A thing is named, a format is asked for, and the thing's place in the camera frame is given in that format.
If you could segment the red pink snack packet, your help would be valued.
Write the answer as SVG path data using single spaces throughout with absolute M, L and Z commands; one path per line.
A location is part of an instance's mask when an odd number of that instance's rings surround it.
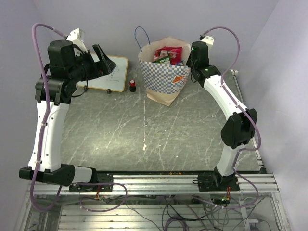
M 170 57 L 171 65 L 178 64 L 182 61 L 182 47 L 164 46 L 160 49 L 157 49 L 154 53 L 154 61 L 165 56 Z

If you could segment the blue checkered paper bag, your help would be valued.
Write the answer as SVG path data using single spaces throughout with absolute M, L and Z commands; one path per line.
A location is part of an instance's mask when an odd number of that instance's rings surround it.
M 174 37 L 150 41 L 146 34 L 147 44 L 142 47 L 137 39 L 137 31 L 134 31 L 134 37 L 140 49 L 138 60 L 144 79 L 146 96 L 157 103 L 170 106 L 186 85 L 191 72 L 186 65 L 191 51 L 190 44 Z M 165 47 L 182 49 L 180 58 L 175 64 L 172 64 L 171 61 L 158 63 L 154 60 L 155 52 Z

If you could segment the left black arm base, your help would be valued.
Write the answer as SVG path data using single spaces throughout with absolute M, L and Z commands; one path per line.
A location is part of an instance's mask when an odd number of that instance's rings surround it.
M 90 193 L 90 192 L 100 192 L 110 193 L 112 192 L 113 186 L 111 182 L 114 181 L 113 175 L 111 173 L 98 172 L 95 180 L 91 180 L 91 185 L 82 184 L 72 184 L 69 186 L 69 192 L 72 193 Z

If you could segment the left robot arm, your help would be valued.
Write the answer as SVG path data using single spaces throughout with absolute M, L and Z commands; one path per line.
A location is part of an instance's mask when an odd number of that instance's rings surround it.
M 35 85 L 38 122 L 33 153 L 28 165 L 19 170 L 21 179 L 60 186 L 81 183 L 87 191 L 97 188 L 96 169 L 61 162 L 64 121 L 76 84 L 108 75 L 116 68 L 100 45 L 92 47 L 97 61 L 89 50 L 82 51 L 69 40 L 55 40 L 48 46 L 49 63 Z

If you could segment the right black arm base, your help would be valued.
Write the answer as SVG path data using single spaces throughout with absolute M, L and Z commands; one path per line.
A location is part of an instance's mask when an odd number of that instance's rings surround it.
M 239 191 L 240 186 L 235 173 L 228 176 L 222 176 L 217 168 L 213 171 L 205 171 L 198 174 L 196 180 L 192 181 L 193 184 L 198 185 L 200 192 L 218 192 L 218 191 Z

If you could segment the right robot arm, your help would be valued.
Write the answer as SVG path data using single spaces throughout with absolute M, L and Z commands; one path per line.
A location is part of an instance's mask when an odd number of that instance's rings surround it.
M 212 178 L 213 187 L 221 191 L 235 179 L 233 168 L 239 152 L 254 137 L 255 128 L 252 122 L 257 121 L 257 112 L 255 109 L 247 109 L 230 91 L 221 78 L 220 71 L 209 64 L 208 51 L 205 42 L 193 42 L 186 65 L 191 69 L 194 81 L 214 98 L 226 117 L 226 123 L 220 132 L 224 147 Z

